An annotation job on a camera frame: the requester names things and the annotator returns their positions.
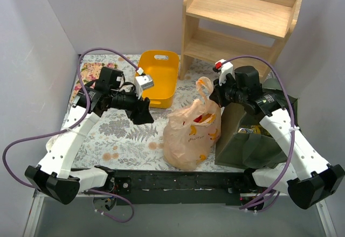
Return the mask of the orange plastic grocery bag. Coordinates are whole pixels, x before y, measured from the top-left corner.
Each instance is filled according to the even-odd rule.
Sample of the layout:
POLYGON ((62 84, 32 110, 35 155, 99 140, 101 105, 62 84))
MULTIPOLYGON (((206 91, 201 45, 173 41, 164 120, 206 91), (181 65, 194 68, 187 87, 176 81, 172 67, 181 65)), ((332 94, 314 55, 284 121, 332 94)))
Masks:
POLYGON ((167 163, 185 171, 195 170, 205 161, 221 135, 221 108, 204 92, 213 92, 213 83, 207 77, 196 81, 196 90, 202 97, 168 115, 163 131, 163 156, 167 163), (212 114, 202 123, 194 122, 201 115, 212 114))

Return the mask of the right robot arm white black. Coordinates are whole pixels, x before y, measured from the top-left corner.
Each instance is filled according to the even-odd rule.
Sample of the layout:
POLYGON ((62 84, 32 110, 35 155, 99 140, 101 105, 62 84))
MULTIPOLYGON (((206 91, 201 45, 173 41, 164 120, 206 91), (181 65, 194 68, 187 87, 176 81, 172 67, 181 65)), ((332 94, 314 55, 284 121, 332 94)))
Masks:
POLYGON ((287 161, 274 169, 251 169, 252 174, 244 178, 244 187, 253 193, 262 187, 285 193, 304 210, 331 196, 343 180, 344 169, 339 164, 331 165, 306 140, 295 125, 285 91, 264 88, 253 66, 234 68, 230 62, 220 60, 213 70, 220 75, 213 82, 210 99, 220 107, 241 105, 287 156, 287 161))

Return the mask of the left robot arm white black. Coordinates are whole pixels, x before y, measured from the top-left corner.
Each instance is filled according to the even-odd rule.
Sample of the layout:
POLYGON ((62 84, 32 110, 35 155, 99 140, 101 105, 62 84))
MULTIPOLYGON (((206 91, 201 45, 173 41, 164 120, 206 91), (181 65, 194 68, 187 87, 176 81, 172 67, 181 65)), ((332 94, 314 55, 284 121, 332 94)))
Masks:
POLYGON ((72 171, 73 161, 88 133, 110 108, 124 110, 133 124, 153 123, 150 99, 142 97, 143 91, 153 86, 153 79, 142 69, 134 82, 126 82, 123 71, 103 67, 97 79, 78 91, 64 124, 65 132, 49 139, 47 154, 37 166, 27 167, 26 178, 37 190, 65 205, 90 189, 111 193, 116 187, 112 169, 96 165, 72 171))

